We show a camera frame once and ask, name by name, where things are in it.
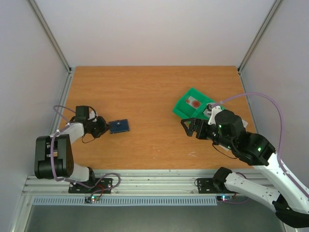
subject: orange wooden surface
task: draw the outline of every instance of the orange wooden surface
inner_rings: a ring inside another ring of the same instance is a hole
[[[88,144],[76,141],[74,161],[95,169],[247,168],[217,152],[210,141],[186,136],[172,109],[191,87],[215,101],[243,92],[236,67],[230,66],[77,67],[66,106],[90,105],[107,121],[127,118],[130,132],[107,132]],[[245,97],[225,107],[254,131]]]

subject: gray floor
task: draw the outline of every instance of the gray floor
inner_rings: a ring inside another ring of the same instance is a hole
[[[218,206],[33,206],[26,232],[282,232],[252,200]]]

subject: green plastic tray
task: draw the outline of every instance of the green plastic tray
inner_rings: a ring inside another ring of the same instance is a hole
[[[197,109],[195,109],[194,107],[186,103],[186,100],[189,97],[195,98],[201,103],[201,105]],[[183,95],[182,98],[178,100],[173,109],[173,112],[182,119],[187,119],[191,117],[209,119],[209,117],[203,114],[203,111],[206,109],[207,104],[212,102],[215,101],[202,94],[201,92],[197,91],[195,88],[191,88],[185,95]]]

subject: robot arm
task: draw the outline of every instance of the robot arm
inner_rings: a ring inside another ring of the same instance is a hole
[[[51,166],[51,141],[54,136],[54,166],[58,177],[70,178],[72,181],[89,180],[90,169],[73,161],[71,144],[85,134],[99,138],[109,130],[109,125],[95,111],[89,112],[89,106],[77,106],[76,114],[57,135],[41,136],[36,140],[34,173],[38,179],[53,179]]]
[[[227,189],[241,193],[273,210],[287,225],[309,227],[309,190],[285,164],[286,172],[282,170],[274,146],[264,136],[247,132],[239,116],[229,110],[221,111],[220,106],[211,109],[209,120],[189,118],[181,124],[188,136],[197,132],[196,138],[230,149],[240,161],[260,170],[275,187],[258,185],[222,167],[213,177],[218,192]]]

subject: red stain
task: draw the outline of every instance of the red stain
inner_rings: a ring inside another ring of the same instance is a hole
[[[192,106],[193,106],[194,108],[198,108],[200,105],[201,105],[201,103],[200,103],[199,101],[197,101],[197,100],[194,100],[194,101],[192,102]]]

